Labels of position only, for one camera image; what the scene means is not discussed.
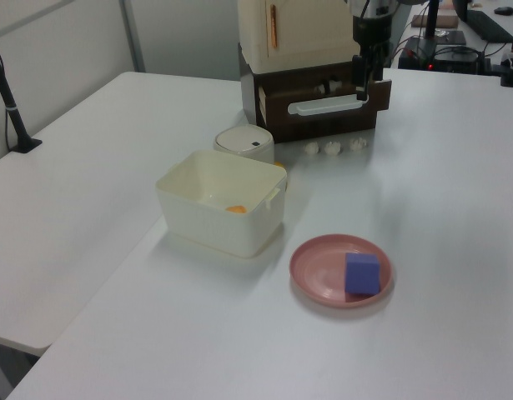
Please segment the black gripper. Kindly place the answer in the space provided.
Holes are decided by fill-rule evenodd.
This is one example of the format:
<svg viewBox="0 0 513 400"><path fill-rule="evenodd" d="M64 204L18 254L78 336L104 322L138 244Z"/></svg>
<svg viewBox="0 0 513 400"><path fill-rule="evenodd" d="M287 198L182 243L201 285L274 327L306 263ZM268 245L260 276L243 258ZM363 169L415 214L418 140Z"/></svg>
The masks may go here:
<svg viewBox="0 0 513 400"><path fill-rule="evenodd" d="M351 82L358 88L365 85L365 60L371 59L371 79L383 80L385 58L389 55L391 36L391 15L378 18L353 16L353 39L360 50L353 56L351 64Z"/></svg>

